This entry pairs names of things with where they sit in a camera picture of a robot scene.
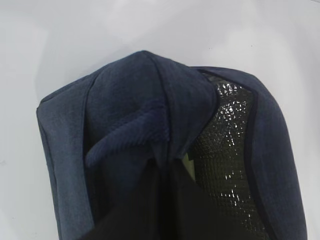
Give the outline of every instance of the white background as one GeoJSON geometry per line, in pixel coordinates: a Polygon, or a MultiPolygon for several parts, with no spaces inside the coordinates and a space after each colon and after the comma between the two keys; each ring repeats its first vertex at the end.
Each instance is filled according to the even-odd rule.
{"type": "Polygon", "coordinates": [[[47,94],[138,50],[256,75],[286,118],[320,240],[320,3],[0,0],[0,240],[57,240],[36,120],[47,94]]]}

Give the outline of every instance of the denim-like fabric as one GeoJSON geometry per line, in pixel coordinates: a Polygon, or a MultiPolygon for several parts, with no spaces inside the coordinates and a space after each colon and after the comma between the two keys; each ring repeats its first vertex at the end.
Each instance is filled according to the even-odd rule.
{"type": "Polygon", "coordinates": [[[258,194],[278,240],[307,239],[286,123],[263,84],[240,71],[191,68],[141,51],[57,90],[37,109],[61,240],[94,227],[86,165],[103,161],[112,198],[122,201],[149,158],[162,169],[185,155],[218,105],[200,69],[257,92],[251,164],[258,194]]]}
{"type": "Polygon", "coordinates": [[[84,137],[92,147],[87,165],[103,161],[109,180],[122,186],[112,198],[122,201],[138,181],[147,158],[154,157],[163,168],[185,154],[213,115],[216,99],[202,74],[147,51],[110,63],[43,99],[37,117],[60,239],[78,239],[94,227],[84,137]],[[141,144],[150,145],[153,154],[141,149],[141,144]],[[134,161],[121,152],[135,151],[135,146],[142,152],[134,161]],[[119,162],[121,171],[130,175],[112,174],[119,170],[119,162]]]}
{"type": "Polygon", "coordinates": [[[289,133],[276,100],[248,73],[219,67],[194,69],[209,71],[257,93],[251,166],[258,194],[278,240],[306,240],[306,220],[289,133]]]}

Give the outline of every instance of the white surface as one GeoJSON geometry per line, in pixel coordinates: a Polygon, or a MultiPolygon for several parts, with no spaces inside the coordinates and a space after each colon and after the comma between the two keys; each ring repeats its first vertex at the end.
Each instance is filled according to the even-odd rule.
{"type": "Polygon", "coordinates": [[[57,240],[41,98],[138,50],[256,75],[290,132],[320,239],[320,4],[310,0],[0,0],[0,240],[57,240]]]}

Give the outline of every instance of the navy blue bag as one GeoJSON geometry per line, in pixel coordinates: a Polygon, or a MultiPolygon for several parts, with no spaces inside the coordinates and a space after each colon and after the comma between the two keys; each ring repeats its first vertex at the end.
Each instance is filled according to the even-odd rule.
{"type": "Polygon", "coordinates": [[[140,51],[37,118],[60,240],[307,240],[286,122],[248,73],[140,51]]]}

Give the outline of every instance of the navy fabric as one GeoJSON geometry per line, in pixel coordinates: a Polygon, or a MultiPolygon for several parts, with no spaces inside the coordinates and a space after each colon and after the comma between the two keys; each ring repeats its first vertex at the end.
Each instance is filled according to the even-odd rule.
{"type": "Polygon", "coordinates": [[[144,145],[146,142],[168,141],[169,125],[165,100],[153,99],[137,112],[111,126],[110,132],[90,149],[85,164],[92,167],[108,155],[144,145]]]}
{"type": "Polygon", "coordinates": [[[43,99],[37,117],[60,239],[78,239],[94,227],[86,186],[84,138],[92,150],[92,155],[87,154],[88,164],[103,159],[107,179],[115,186],[124,184],[112,196],[122,201],[133,190],[132,183],[138,182],[149,150],[138,156],[140,170],[135,164],[138,159],[131,161],[129,154],[122,155],[126,160],[121,170],[130,176],[110,174],[110,170],[119,169],[119,162],[106,158],[119,159],[120,149],[139,148],[145,143],[151,147],[157,165],[165,168],[168,162],[183,156],[200,134],[214,113],[216,99],[215,89],[202,74],[147,51],[110,63],[43,99]],[[151,116],[142,116],[150,110],[151,116]],[[120,133],[130,134],[125,144],[118,141],[115,130],[123,122],[127,124],[120,133]],[[157,129],[146,137],[144,124],[157,129]]]}
{"type": "Polygon", "coordinates": [[[149,159],[164,172],[186,154],[219,106],[214,85],[199,71],[254,92],[246,161],[255,203],[274,240],[307,239],[288,130],[263,84],[244,72],[187,67],[141,51],[57,90],[37,109],[60,240],[95,227],[88,168],[102,169],[114,207],[134,190],[149,159]]]}

